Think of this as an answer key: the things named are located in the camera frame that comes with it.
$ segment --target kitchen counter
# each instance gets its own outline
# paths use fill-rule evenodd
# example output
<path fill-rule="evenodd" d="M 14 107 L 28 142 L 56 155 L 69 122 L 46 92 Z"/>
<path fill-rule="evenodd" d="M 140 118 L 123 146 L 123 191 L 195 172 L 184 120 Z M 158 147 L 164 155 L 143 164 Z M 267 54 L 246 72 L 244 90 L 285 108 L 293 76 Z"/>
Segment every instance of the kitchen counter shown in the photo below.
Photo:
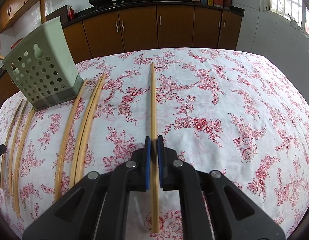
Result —
<path fill-rule="evenodd" d="M 112 12 L 116 10 L 123 10 L 123 9 L 134 8 L 134 7 L 153 6 L 153 5 L 190 5 L 190 6 L 210 8 L 210 9 L 214 9 L 218 11 L 228 11 L 228 12 L 240 15 L 241 17 L 244 16 L 244 9 L 242 8 L 231 6 L 231 9 L 229 10 L 229 9 L 220 8 L 217 6 L 210 6 L 210 5 L 195 3 L 195 2 L 192 2 L 192 0 L 135 0 L 135 1 L 114 0 L 111 2 L 111 4 L 113 3 L 116 3 L 116 5 L 106 6 L 101 9 L 97 9 L 96 7 L 90 7 L 83 11 L 80 11 L 75 14 L 76 18 L 74 20 L 64 23 L 62 25 L 62 28 L 66 28 L 72 24 L 89 19 L 94 16 L 98 16 L 100 14 L 104 14 L 104 13 L 108 13 L 108 12 Z"/>

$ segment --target chopstick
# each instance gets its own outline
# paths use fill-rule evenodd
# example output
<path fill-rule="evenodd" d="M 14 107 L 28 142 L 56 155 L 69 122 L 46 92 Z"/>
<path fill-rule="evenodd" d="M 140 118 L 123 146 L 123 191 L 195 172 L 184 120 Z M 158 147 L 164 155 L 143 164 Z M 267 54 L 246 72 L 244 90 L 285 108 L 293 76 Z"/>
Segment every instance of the chopstick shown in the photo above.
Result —
<path fill-rule="evenodd" d="M 18 151 L 17 151 L 17 154 L 16 154 L 16 164 L 15 164 L 15 171 L 14 171 L 14 178 L 13 178 L 13 185 L 14 185 L 13 200 L 14 200 L 14 205 L 15 205 L 15 209 L 16 209 L 16 216 L 18 218 L 21 217 L 20 206 L 19 206 L 19 192 L 18 192 L 18 190 L 19 190 L 20 162 L 21 162 L 21 157 L 22 157 L 22 150 L 23 150 L 24 141 L 25 141 L 25 138 L 27 137 L 29 126 L 31 124 L 31 120 L 32 120 L 32 117 L 34 115 L 34 112 L 35 112 L 35 108 L 33 106 L 30 113 L 29 113 L 27 121 L 25 123 L 24 129 L 22 131 L 19 148 L 18 148 Z"/>
<path fill-rule="evenodd" d="M 154 63 L 151 63 L 151 142 L 153 151 L 151 152 L 151 221 L 152 233 L 159 233 L 159 182 L 158 182 L 158 157 L 157 157 L 157 107 L 156 107 L 156 80 Z"/>
<path fill-rule="evenodd" d="M 86 154 L 86 145 L 87 145 L 89 134 L 90 134 L 92 118 L 93 118 L 93 115 L 94 115 L 94 112 L 95 112 L 95 109 L 96 109 L 96 103 L 98 102 L 100 94 L 101 94 L 101 91 L 102 91 L 102 87 L 103 87 L 103 84 L 104 84 L 104 81 L 105 81 L 105 77 L 106 77 L 106 74 L 104 74 L 102 76 L 102 78 L 99 80 L 98 84 L 96 85 L 96 88 L 93 91 L 93 93 L 95 95 L 94 95 L 94 98 L 93 98 L 91 106 L 90 106 L 90 110 L 89 110 L 89 114 L 88 114 L 85 126 L 82 127 L 82 124 L 83 124 L 84 120 L 81 123 L 80 130 L 82 130 L 82 129 L 84 129 L 84 130 L 83 130 L 83 135 L 82 135 L 82 139 L 81 139 L 81 142 L 80 142 L 80 149 L 79 149 L 79 154 L 78 154 L 77 168 L 76 168 L 76 172 L 75 172 L 75 184 L 77 184 L 81 180 L 81 178 L 82 178 L 82 174 L 83 174 L 83 160 L 84 160 L 85 154 Z"/>
<path fill-rule="evenodd" d="M 20 114 L 20 117 L 19 117 L 19 120 L 18 120 L 18 123 L 16 124 L 16 130 L 15 130 L 15 134 L 14 134 L 14 137 L 13 137 L 13 140 L 12 140 L 12 148 L 11 148 L 11 151 L 10 151 L 10 162 L 9 162 L 9 180 L 8 180 L 8 183 L 9 183 L 9 194 L 12 196 L 12 164 L 13 164 L 13 152 L 14 152 L 14 148 L 15 148 L 15 145 L 16 145 L 16 138 L 17 138 L 17 135 L 18 135 L 18 131 L 19 131 L 19 127 L 20 127 L 20 124 L 21 124 L 21 119 L 23 117 L 23 114 L 24 114 L 24 111 L 27 107 L 27 104 L 28 104 L 29 100 L 27 100 L 22 108 L 22 111 L 21 111 L 21 114 Z"/>
<path fill-rule="evenodd" d="M 58 200 L 61 197 L 60 182 L 61 182 L 62 168 L 63 168 L 63 163 L 64 163 L 65 148 L 67 146 L 69 132 L 70 132 L 70 128 L 72 126 L 74 115 L 75 115 L 75 112 L 77 110 L 81 95 L 82 95 L 84 88 L 87 84 L 87 81 L 88 81 L 88 79 L 85 79 L 83 85 L 80 88 L 80 91 L 77 95 L 77 98 L 75 99 L 75 101 L 73 103 L 70 115 L 68 117 L 67 125 L 65 126 L 65 129 L 64 129 L 64 132 L 63 132 L 63 137 L 62 137 L 61 146 L 60 146 L 60 150 L 59 150 L 58 164 L 56 166 L 55 200 Z"/>
<path fill-rule="evenodd" d="M 9 138 L 10 138 L 10 133 L 11 133 L 11 130 L 12 130 L 12 127 L 13 127 L 13 124 L 15 122 L 15 119 L 16 119 L 16 115 L 18 114 L 19 112 L 19 109 L 21 107 L 21 104 L 23 102 L 23 99 L 21 100 L 21 102 L 19 103 L 19 106 L 18 108 L 16 109 L 14 115 L 13 115 L 13 118 L 12 118 L 12 121 L 11 121 L 11 124 L 10 124 L 10 127 L 9 127 L 9 130 L 8 130 L 8 133 L 7 133 L 7 137 L 6 137 L 6 141 L 4 143 L 4 145 L 7 147 L 8 146 L 8 141 L 9 141 Z M 1 170 L 0 170 L 0 188 L 3 188 L 3 178 L 4 178 L 4 163 L 5 163 L 5 160 L 6 160 L 6 153 L 2 155 L 2 159 L 1 159 Z"/>

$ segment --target table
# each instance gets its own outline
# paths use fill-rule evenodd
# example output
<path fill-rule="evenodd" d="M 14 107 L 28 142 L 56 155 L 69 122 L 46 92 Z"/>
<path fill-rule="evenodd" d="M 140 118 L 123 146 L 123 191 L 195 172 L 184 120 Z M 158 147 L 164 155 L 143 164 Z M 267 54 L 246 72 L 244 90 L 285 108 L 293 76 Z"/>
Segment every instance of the table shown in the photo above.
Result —
<path fill-rule="evenodd" d="M 309 106 L 266 58 L 218 49 L 153 49 L 77 64 L 88 83 L 66 147 L 61 188 L 69 189 L 72 156 L 90 95 L 106 73 L 84 160 L 84 174 L 113 171 L 150 135 L 151 62 L 156 64 L 158 133 L 197 170 L 220 170 L 284 230 L 293 232 L 309 206 Z M 0 144 L 21 92 L 0 110 Z M 58 151 L 73 101 L 35 113 L 19 179 L 21 218 L 8 194 L 6 153 L 1 212 L 21 236 L 54 201 Z M 31 105 L 22 119 L 16 148 Z M 132 192 L 126 239 L 182 239 L 178 192 L 160 192 L 160 234 L 151 233 L 149 192 Z"/>

